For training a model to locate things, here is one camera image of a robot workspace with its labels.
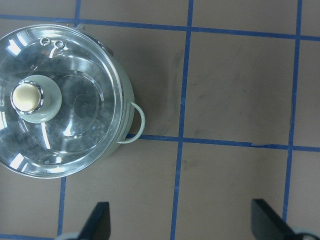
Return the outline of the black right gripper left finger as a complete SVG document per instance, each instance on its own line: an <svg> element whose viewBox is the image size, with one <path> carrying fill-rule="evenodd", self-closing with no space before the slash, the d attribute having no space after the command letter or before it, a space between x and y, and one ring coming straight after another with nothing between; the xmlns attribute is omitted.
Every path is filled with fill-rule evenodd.
<svg viewBox="0 0 320 240"><path fill-rule="evenodd" d="M109 240L111 217L109 202L98 202L78 235L79 240Z"/></svg>

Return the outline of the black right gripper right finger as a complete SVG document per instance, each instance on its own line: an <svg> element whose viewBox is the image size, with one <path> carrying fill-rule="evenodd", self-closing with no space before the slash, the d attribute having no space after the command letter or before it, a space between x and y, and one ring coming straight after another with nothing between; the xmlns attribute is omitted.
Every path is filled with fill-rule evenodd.
<svg viewBox="0 0 320 240"><path fill-rule="evenodd" d="M264 199L251 200L251 232L256 240L301 240Z"/></svg>

